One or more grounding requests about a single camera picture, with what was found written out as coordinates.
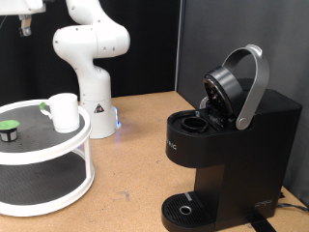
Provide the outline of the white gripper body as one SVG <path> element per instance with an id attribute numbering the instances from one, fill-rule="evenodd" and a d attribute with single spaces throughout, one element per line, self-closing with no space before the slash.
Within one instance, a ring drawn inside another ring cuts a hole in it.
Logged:
<path id="1" fill-rule="evenodd" d="M 44 11 L 43 0 L 0 0 L 0 15 L 32 15 Z"/>

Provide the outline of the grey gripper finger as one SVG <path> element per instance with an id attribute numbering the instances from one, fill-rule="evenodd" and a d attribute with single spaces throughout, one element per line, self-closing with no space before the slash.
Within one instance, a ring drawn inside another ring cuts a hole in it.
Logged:
<path id="1" fill-rule="evenodd" d="M 19 32 L 21 37 L 28 37 L 31 35 L 31 21 L 32 17 L 29 14 L 21 14 L 19 17 L 21 22 Z"/>

